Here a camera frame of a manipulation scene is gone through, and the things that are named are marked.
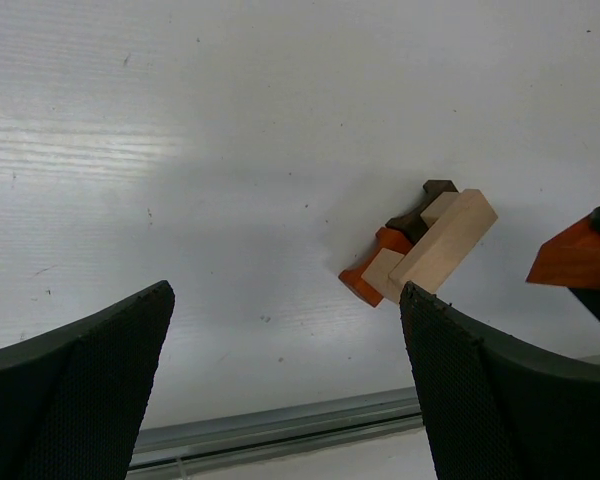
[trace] orange object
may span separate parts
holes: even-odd
[[[600,290],[600,234],[588,217],[540,248],[527,282]]]
[[[402,233],[391,228],[382,227],[376,232],[376,238],[378,241],[373,254],[357,268],[344,270],[338,277],[353,293],[372,307],[377,307],[384,297],[362,279],[364,271],[383,248],[388,248],[402,255],[406,255],[413,248],[411,242]]]

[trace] white surface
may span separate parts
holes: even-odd
[[[195,475],[200,480],[436,480],[424,429],[308,455]]]
[[[524,283],[600,204],[600,0],[0,0],[0,347],[168,279],[145,427],[411,385],[336,275],[429,178],[500,216],[439,295],[600,353]]]

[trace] light wooden block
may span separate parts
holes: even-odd
[[[396,296],[395,284],[389,279],[389,273],[404,258],[405,256],[401,253],[383,248],[364,271],[362,279],[383,297],[388,298],[394,303],[398,303],[400,301],[400,292],[397,292]]]
[[[424,212],[420,214],[420,218],[424,221],[428,228],[431,228],[434,223],[442,216],[444,212],[456,201],[460,193],[458,192],[442,192]]]
[[[392,228],[382,227],[376,232],[376,239],[377,243],[374,252],[367,260],[355,268],[344,270],[339,275],[340,280],[342,280],[353,293],[372,307],[377,307],[382,301],[383,296],[362,278],[362,274],[369,268],[371,262],[373,262],[376,255],[383,248],[388,248],[394,252],[401,253],[403,256],[409,253],[409,250],[413,248],[411,242],[407,240],[401,232],[393,230]]]
[[[399,299],[409,281],[435,293],[497,219],[480,190],[465,190],[389,273],[383,295]]]

